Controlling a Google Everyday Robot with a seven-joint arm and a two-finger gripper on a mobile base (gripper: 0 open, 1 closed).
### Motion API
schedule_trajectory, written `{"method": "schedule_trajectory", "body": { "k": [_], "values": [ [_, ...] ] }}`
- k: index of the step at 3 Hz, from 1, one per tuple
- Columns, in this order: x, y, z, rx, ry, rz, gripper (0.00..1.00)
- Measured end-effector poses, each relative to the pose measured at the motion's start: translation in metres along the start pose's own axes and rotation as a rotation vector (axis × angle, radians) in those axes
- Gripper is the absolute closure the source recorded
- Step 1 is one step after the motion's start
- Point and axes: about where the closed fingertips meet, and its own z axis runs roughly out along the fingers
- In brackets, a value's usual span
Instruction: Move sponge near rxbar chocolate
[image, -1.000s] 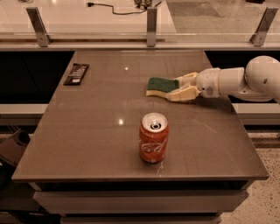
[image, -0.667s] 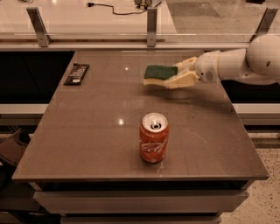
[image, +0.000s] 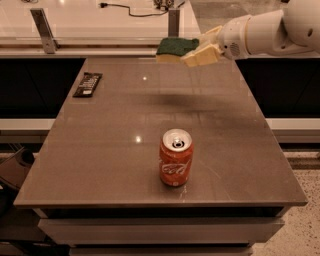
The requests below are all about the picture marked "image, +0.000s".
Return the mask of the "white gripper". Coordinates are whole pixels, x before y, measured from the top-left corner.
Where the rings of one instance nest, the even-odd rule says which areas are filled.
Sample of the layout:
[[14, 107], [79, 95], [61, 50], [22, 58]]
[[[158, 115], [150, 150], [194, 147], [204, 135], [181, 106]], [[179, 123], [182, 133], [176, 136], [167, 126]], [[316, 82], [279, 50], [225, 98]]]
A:
[[223, 27], [217, 26], [201, 34], [198, 37], [199, 43], [210, 44], [187, 53], [181, 58], [182, 62], [188, 67], [213, 64], [220, 59], [222, 51], [228, 59], [246, 59], [249, 56], [246, 47], [246, 27], [250, 18], [250, 15], [237, 17]]

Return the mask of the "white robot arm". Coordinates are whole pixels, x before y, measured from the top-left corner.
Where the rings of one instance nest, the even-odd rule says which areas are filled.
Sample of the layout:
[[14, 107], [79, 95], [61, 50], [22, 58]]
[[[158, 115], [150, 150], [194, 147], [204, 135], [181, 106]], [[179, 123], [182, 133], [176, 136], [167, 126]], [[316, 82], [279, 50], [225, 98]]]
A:
[[320, 0], [290, 0], [283, 8], [234, 18], [200, 35], [199, 46], [181, 60], [189, 67], [257, 55], [320, 53]]

